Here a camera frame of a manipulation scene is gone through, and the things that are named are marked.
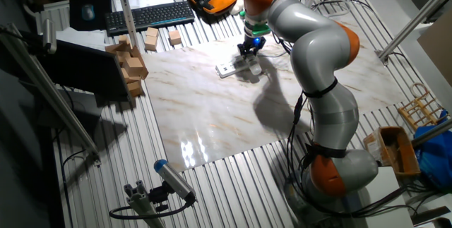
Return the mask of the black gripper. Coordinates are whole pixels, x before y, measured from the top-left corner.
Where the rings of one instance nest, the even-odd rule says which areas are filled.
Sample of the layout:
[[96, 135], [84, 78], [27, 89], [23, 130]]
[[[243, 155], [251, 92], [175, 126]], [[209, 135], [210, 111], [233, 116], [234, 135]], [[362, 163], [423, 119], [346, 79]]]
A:
[[237, 55], [237, 65], [246, 65], [246, 56], [251, 55], [250, 60], [254, 63], [259, 62], [258, 51], [263, 48], [266, 43], [265, 37], [248, 37], [246, 36], [244, 42], [237, 45], [239, 54]]

